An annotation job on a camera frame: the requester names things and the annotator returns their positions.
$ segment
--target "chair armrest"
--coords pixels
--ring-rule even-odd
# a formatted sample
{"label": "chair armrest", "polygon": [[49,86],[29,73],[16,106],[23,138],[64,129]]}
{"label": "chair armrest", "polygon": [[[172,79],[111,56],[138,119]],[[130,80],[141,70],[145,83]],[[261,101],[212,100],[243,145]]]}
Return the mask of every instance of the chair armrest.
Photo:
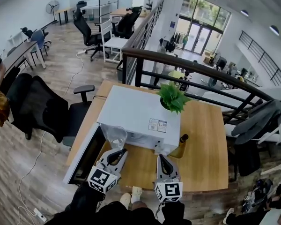
{"label": "chair armrest", "polygon": [[88,101],[87,98],[86,98],[86,93],[87,92],[92,92],[94,90],[95,90],[95,86],[94,85],[84,85],[84,86],[80,86],[78,88],[75,88],[74,89],[74,94],[80,93],[82,101],[84,103],[86,103]]}
{"label": "chair armrest", "polygon": [[82,93],[82,92],[92,92],[95,90],[94,85],[84,85],[74,89],[74,94]]}

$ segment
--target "wooden table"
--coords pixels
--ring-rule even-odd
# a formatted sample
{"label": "wooden table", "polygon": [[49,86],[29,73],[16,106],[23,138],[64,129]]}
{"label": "wooden table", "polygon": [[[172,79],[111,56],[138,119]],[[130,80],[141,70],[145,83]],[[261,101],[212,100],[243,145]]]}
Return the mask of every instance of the wooden table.
{"label": "wooden table", "polygon": [[[132,13],[131,10],[129,11],[126,11],[126,8],[120,8],[116,11],[113,11],[112,13],[110,13],[110,16],[111,17],[124,17],[127,13]],[[140,17],[146,17],[147,16],[147,13],[145,13],[144,11],[142,11],[140,13]]]}
{"label": "wooden table", "polygon": [[41,52],[39,51],[39,48],[38,48],[38,45],[37,45],[37,42],[24,42],[24,43],[21,43],[8,57],[6,57],[4,60],[3,60],[3,64],[4,66],[6,67],[6,72],[5,72],[5,75],[7,75],[9,73],[9,71],[14,67],[16,66],[17,64],[17,61],[19,59],[21,59],[23,56],[26,57],[26,59],[29,61],[30,64],[32,64],[32,62],[30,61],[31,58],[29,56],[30,54],[30,51],[35,48],[36,51],[37,51],[37,56],[38,56],[38,59],[40,60],[41,64],[42,64],[42,67],[43,68],[46,68],[46,65],[44,63],[44,60],[43,60],[43,57],[42,57],[42,54]]}
{"label": "wooden table", "polygon": [[59,24],[60,24],[60,25],[61,25],[60,13],[63,12],[63,13],[65,14],[65,23],[68,23],[68,22],[69,22],[69,19],[68,19],[68,17],[67,17],[67,12],[68,12],[68,11],[71,11],[71,10],[73,10],[72,7],[67,7],[66,9],[57,10],[57,11],[55,12],[55,14],[58,14],[58,17],[59,17]]}
{"label": "wooden table", "polygon": [[[113,85],[156,93],[153,90],[103,81],[97,95],[108,96]],[[71,164],[91,126],[97,121],[104,103],[105,99],[101,97],[93,100],[73,144],[67,165]],[[221,109],[197,101],[188,102],[181,114],[180,130],[181,135],[189,135],[185,153],[181,159],[171,159],[178,165],[183,191],[197,192],[228,188],[228,152]],[[129,154],[121,171],[119,184],[153,189],[157,161],[154,151],[127,144],[125,148],[128,149]],[[100,158],[110,149],[110,145],[106,142],[98,157]]]}

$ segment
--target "metal railing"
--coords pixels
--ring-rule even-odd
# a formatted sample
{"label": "metal railing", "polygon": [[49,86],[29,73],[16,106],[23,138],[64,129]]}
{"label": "metal railing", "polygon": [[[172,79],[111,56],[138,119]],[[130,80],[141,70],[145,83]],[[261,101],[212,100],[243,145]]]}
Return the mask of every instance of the metal railing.
{"label": "metal railing", "polygon": [[[212,100],[206,97],[201,97],[198,95],[185,93],[187,97],[204,101],[207,103],[219,105],[225,108],[228,108],[228,111],[223,112],[223,119],[224,123],[229,123],[236,125],[239,122],[246,119],[248,111],[255,107],[257,104],[255,104],[258,99],[260,98],[265,101],[272,100],[273,98],[267,95],[266,93],[256,89],[255,87],[252,87],[248,85],[245,82],[242,82],[226,73],[217,71],[216,69],[212,69],[210,67],[194,63],[189,60],[185,60],[182,58],[177,58],[175,56],[170,56],[167,54],[163,54],[160,52],[153,52],[144,50],[144,47],[148,41],[148,38],[150,37],[150,34],[152,32],[152,29],[156,23],[156,20],[159,17],[159,14],[162,10],[163,6],[163,0],[159,3],[159,5],[153,9],[153,11],[147,16],[147,18],[143,21],[143,23],[140,25],[140,27],[135,31],[135,33],[131,36],[129,41],[126,43],[125,47],[122,49],[123,53],[123,83],[124,84],[131,84],[132,78],[135,74],[135,86],[137,87],[146,87],[149,89],[160,89],[159,86],[153,85],[150,83],[144,83],[142,82],[142,76],[151,76],[154,78],[164,79],[167,81],[173,81],[179,84],[185,84],[189,87],[195,87],[199,89],[203,89],[205,91],[210,91],[228,98],[233,99],[232,101],[236,100],[237,103],[223,103],[221,99],[218,100]],[[237,97],[233,94],[229,94],[227,92],[221,91],[220,89],[217,89],[215,87],[186,81],[184,79],[177,79],[172,76],[164,75],[164,74],[158,74],[155,72],[149,72],[143,70],[143,64],[144,61],[153,61],[158,62],[166,65],[173,66],[173,69],[182,68],[184,70],[188,70],[192,73],[198,73],[201,75],[208,76],[210,78],[214,78],[218,81],[222,81],[226,84],[231,85],[234,88],[240,88],[246,92],[249,93],[248,97]]]}
{"label": "metal railing", "polygon": [[281,86],[281,70],[271,57],[244,31],[239,40],[248,48],[248,50],[257,58],[258,63],[262,65],[267,74],[271,77],[275,86]]}
{"label": "metal railing", "polygon": [[[139,27],[134,31],[129,38],[124,48],[132,47],[144,49],[152,34],[152,30],[156,25],[157,19],[163,9],[163,1],[161,0],[158,5],[147,15]],[[136,59],[128,58],[123,53],[123,83],[131,84],[136,69]]]}

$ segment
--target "power strip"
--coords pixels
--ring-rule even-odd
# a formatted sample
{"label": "power strip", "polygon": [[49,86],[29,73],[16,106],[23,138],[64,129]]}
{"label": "power strip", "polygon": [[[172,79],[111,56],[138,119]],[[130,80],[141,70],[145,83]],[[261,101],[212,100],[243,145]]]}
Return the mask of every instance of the power strip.
{"label": "power strip", "polygon": [[39,210],[37,210],[37,208],[35,208],[33,211],[44,223],[47,222],[47,219],[41,214]]}
{"label": "power strip", "polygon": [[84,51],[84,50],[79,51],[77,54],[78,54],[78,55],[80,55],[80,54],[83,54],[83,53],[85,53],[85,51]]}

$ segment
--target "potted plant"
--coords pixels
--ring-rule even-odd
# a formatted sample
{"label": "potted plant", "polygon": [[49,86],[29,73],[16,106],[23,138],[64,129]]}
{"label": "potted plant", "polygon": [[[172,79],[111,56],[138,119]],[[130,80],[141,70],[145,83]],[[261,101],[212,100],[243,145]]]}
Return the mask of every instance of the potted plant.
{"label": "potted plant", "polygon": [[176,88],[173,82],[168,85],[161,84],[161,89],[157,94],[160,96],[161,105],[171,112],[175,111],[177,114],[183,111],[183,106],[191,100]]}

